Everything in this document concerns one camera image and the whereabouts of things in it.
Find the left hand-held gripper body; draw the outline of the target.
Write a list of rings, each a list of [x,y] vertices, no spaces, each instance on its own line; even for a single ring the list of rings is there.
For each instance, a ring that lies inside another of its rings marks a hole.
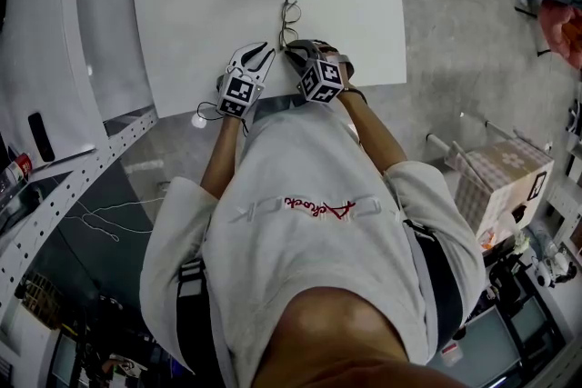
[[[225,72],[217,78],[216,107],[221,114],[242,119],[265,89],[266,64],[257,70],[232,56]]]

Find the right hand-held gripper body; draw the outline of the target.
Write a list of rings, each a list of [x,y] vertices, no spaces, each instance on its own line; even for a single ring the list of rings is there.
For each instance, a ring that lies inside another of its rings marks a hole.
[[[346,89],[341,66],[346,69],[347,79],[354,74],[354,66],[332,45],[314,41],[320,51],[319,57],[307,58],[307,70],[300,77],[298,86],[307,101],[328,104]]]

